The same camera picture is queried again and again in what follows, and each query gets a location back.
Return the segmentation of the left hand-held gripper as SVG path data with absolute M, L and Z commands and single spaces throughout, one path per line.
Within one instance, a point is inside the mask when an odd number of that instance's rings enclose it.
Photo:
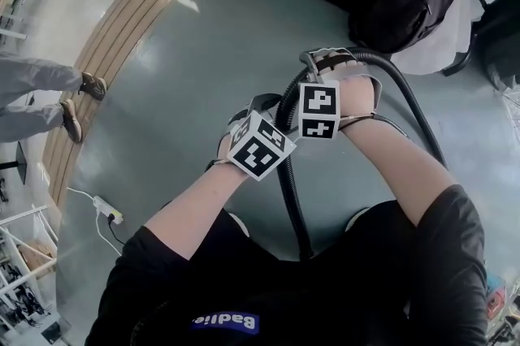
M 249 104 L 227 122 L 225 135 L 230 136 L 227 153 L 209 163 L 209 166 L 231 163 L 255 180 L 264 179 L 296 145 L 275 125 L 269 113 L 281 101 L 276 93 L 253 97 Z

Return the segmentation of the person's right hand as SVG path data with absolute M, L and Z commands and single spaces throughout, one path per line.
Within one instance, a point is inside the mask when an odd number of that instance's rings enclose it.
M 342 116 L 368 115 L 375 108 L 375 92 L 371 79 L 349 77 L 339 83 L 340 113 Z

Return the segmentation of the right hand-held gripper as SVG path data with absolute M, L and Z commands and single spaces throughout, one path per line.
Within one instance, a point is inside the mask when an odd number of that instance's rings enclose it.
M 300 83 L 299 137 L 333 140 L 344 126 L 374 117 L 378 107 L 381 83 L 345 48 L 321 48 L 304 52 L 304 80 Z M 362 78 L 374 90 L 373 109 L 366 113 L 342 115 L 340 82 Z

